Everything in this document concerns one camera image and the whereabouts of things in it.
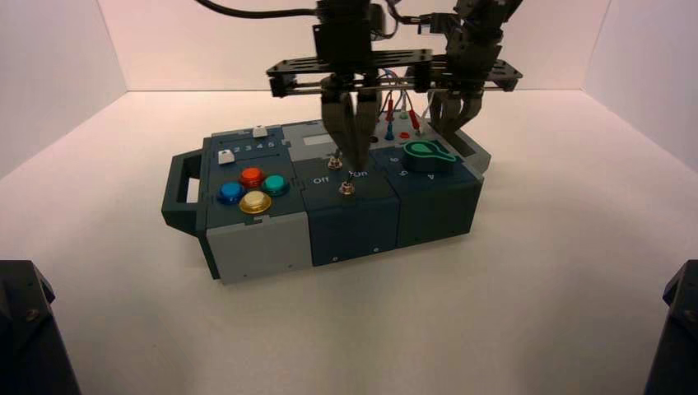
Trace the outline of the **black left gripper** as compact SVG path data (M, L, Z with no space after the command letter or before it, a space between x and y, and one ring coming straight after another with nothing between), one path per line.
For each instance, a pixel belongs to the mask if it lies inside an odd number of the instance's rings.
M353 170L364 170L380 109L380 91L430 88L429 49L374 51L366 22L314 27L316 55L267 70L272 95L321 94L323 126ZM357 91L354 111L351 95Z

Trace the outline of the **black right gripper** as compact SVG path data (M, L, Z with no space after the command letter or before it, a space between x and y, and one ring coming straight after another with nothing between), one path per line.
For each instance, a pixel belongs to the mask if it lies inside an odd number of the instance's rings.
M444 54L433 57L433 82L452 91L474 91L461 94L462 108L458 114L458 96L437 91L430 97L431 127L441 136L454 133L477 117L482 108L487 82L497 90L513 91L523 74L499 58L502 50L501 28L485 29L474 24L453 26L445 34Z

